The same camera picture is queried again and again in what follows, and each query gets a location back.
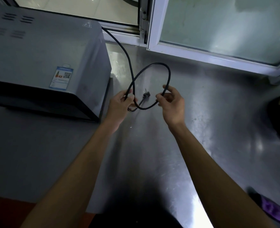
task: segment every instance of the frosted glass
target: frosted glass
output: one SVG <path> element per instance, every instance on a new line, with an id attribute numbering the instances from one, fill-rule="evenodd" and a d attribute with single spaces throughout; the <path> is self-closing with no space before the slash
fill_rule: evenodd
<path id="1" fill-rule="evenodd" d="M 280 0 L 169 0 L 161 42 L 280 63 Z"/>

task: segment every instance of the qr code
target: qr code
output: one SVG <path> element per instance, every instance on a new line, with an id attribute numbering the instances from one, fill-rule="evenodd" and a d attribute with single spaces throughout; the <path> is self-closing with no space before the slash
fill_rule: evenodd
<path id="1" fill-rule="evenodd" d="M 70 78 L 70 76 L 71 76 L 71 73 L 64 73 L 63 78 Z"/>

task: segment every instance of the stainless steel countertop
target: stainless steel countertop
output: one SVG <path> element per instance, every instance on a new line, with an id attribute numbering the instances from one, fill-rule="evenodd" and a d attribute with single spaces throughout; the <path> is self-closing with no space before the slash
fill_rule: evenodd
<path id="1" fill-rule="evenodd" d="M 251 186 L 280 205 L 280 139 L 266 116 L 266 103 L 280 86 L 266 78 L 124 46 L 134 73 L 153 62 L 172 71 L 170 84 L 185 99 L 186 124 L 211 157 L 243 189 Z M 108 99 L 130 82 L 127 59 L 108 43 L 112 85 Z M 167 70 L 154 66 L 136 81 L 155 101 Z M 91 137 L 97 125 L 0 107 L 0 196 L 37 202 Z M 161 108 L 130 113 L 111 139 L 87 208 L 100 213 L 119 201 L 157 202 L 183 227 L 211 227 Z"/>

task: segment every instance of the triangular warning symbol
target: triangular warning symbol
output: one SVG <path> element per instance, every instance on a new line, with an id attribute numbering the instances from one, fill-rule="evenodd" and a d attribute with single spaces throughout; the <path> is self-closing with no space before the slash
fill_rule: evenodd
<path id="1" fill-rule="evenodd" d="M 83 26 L 91 28 L 90 22 L 85 23 Z"/>

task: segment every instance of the glass pane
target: glass pane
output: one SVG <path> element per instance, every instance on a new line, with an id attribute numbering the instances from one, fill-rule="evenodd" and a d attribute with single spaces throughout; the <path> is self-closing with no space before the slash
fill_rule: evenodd
<path id="1" fill-rule="evenodd" d="M 138 25 L 138 0 L 15 0 L 19 6 Z"/>
<path id="2" fill-rule="evenodd" d="M 160 41 L 280 63 L 280 0 L 169 0 Z"/>

